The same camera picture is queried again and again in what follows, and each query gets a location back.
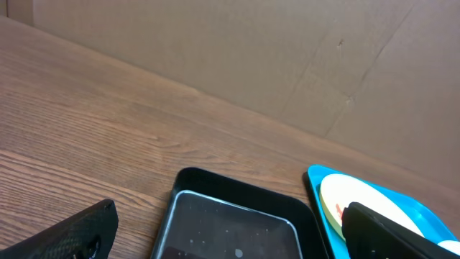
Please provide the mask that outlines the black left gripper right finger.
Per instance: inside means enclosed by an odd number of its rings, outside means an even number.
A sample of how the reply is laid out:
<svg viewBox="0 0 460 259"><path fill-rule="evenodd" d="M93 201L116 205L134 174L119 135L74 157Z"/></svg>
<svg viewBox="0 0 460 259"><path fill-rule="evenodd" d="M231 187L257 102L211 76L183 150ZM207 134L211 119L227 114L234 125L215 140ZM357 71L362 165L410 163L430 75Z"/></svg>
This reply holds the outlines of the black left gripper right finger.
<svg viewBox="0 0 460 259"><path fill-rule="evenodd" d="M459 259L358 202L344 209L341 230L351 259Z"/></svg>

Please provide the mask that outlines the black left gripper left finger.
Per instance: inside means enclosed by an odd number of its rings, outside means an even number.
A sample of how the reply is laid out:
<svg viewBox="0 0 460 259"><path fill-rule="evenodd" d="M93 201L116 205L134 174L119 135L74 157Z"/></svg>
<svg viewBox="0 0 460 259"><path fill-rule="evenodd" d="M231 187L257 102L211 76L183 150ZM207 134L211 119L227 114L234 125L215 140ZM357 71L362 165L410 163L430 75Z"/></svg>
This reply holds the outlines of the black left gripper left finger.
<svg viewBox="0 0 460 259"><path fill-rule="evenodd" d="M105 259L119 218L114 201L93 206L1 251L1 259Z"/></svg>

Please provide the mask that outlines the yellow plate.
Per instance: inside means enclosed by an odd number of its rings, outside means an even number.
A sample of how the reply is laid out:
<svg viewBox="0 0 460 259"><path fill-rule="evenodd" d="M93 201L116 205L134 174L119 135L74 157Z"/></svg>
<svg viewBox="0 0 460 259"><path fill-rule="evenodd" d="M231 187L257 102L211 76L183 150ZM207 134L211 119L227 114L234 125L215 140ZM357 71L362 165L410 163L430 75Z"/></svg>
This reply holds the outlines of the yellow plate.
<svg viewBox="0 0 460 259"><path fill-rule="evenodd" d="M320 203L327 221L342 240L345 240L341 230L343 226L342 216L345 208L349 207L352 202L365 205L423 237L414 221L399 206L358 178L333 173L323 178L319 191Z"/></svg>

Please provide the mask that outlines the light blue plate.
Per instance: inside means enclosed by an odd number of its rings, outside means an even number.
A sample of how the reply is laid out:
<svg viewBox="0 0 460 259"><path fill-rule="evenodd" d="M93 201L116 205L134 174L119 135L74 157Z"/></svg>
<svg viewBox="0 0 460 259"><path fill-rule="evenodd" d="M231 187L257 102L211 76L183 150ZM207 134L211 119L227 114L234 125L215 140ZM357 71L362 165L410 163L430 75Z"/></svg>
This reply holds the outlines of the light blue plate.
<svg viewBox="0 0 460 259"><path fill-rule="evenodd" d="M438 245L456 255L460 255L460 242L454 240L444 240L438 243Z"/></svg>

